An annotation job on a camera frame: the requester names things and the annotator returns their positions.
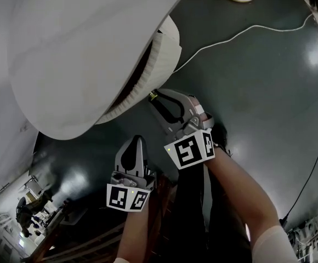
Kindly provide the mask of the person's right hand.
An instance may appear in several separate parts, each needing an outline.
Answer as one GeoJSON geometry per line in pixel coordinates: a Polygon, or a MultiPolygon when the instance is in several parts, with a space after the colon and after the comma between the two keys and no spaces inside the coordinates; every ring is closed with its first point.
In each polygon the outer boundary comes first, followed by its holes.
{"type": "Polygon", "coordinates": [[[196,97],[189,96],[189,99],[193,103],[196,113],[200,116],[200,119],[203,124],[203,128],[205,130],[212,128],[214,126],[214,118],[212,117],[212,115],[204,111],[202,105],[200,104],[200,102],[198,101],[196,97]]]}

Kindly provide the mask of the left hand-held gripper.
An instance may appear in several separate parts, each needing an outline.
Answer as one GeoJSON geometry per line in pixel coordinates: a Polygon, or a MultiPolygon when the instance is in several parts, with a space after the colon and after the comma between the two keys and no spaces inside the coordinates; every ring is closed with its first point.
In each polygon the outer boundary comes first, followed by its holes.
{"type": "Polygon", "coordinates": [[[136,173],[146,173],[148,166],[147,147],[145,139],[136,135],[127,140],[115,157],[115,171],[107,184],[106,206],[120,211],[142,211],[156,187],[157,174],[149,171],[144,178],[122,172],[135,170],[136,173]],[[136,145],[134,168],[134,144],[136,145]]]}

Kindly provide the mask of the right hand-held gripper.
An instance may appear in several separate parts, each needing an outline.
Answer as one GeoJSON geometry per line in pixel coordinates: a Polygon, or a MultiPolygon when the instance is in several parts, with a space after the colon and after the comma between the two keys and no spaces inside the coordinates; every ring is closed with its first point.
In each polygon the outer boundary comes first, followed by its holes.
{"type": "Polygon", "coordinates": [[[179,169],[190,168],[215,157],[212,126],[214,120],[203,121],[200,114],[190,114],[189,98],[175,90],[154,90],[154,98],[149,99],[151,110],[167,134],[164,146],[175,166],[179,169]]]}

